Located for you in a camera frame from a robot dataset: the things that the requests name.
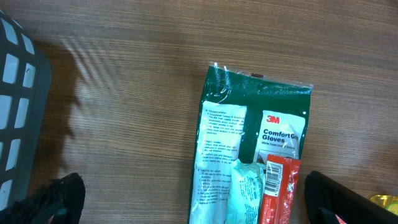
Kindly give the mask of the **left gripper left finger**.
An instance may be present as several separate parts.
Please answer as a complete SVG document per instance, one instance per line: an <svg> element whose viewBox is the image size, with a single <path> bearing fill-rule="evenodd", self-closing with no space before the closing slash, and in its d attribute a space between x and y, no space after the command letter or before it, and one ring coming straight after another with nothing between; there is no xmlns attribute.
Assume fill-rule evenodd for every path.
<svg viewBox="0 0 398 224"><path fill-rule="evenodd" d="M76 172L54 179L1 211L1 224L79 224L85 193L84 181Z"/></svg>

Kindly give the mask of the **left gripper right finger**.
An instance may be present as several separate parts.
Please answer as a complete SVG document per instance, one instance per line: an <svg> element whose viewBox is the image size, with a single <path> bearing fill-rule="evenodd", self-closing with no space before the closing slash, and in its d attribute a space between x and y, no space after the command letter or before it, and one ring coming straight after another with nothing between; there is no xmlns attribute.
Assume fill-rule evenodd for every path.
<svg viewBox="0 0 398 224"><path fill-rule="evenodd" d="M397 224L397 215L372 203L318 171L305 179L305 203L310 224Z"/></svg>

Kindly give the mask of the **red snack stick packet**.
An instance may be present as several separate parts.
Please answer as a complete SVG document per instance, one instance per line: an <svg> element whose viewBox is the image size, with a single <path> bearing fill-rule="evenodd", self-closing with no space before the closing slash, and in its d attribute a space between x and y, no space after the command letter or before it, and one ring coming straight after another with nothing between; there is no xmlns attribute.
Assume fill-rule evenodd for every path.
<svg viewBox="0 0 398 224"><path fill-rule="evenodd" d="M288 224L297 188L300 160L269 154L259 224Z"/></svg>

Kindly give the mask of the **yellow liquid bottle silver cap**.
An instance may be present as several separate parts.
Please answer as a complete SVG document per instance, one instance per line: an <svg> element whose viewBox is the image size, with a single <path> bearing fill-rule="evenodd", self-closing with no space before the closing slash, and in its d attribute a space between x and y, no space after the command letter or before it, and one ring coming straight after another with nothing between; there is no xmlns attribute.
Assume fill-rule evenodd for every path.
<svg viewBox="0 0 398 224"><path fill-rule="evenodd" d="M398 215L398 196L394 195L373 195L370 199L371 202L379 205L387 211Z"/></svg>

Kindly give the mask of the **light green wipes sachet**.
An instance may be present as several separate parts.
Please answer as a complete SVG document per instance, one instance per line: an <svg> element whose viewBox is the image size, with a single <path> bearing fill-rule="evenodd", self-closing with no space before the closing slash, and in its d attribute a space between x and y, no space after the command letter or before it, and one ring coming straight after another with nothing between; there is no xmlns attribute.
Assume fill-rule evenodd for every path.
<svg viewBox="0 0 398 224"><path fill-rule="evenodd" d="M225 224L258 224L264 182L262 164L232 162Z"/></svg>

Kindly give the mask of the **green 3M gloves package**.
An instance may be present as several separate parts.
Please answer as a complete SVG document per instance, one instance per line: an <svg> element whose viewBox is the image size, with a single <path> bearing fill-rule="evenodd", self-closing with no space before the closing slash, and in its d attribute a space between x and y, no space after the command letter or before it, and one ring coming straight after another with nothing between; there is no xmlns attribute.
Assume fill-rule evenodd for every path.
<svg viewBox="0 0 398 224"><path fill-rule="evenodd" d="M210 63L199 105L189 223L223 223L231 163L301 159L313 85Z"/></svg>

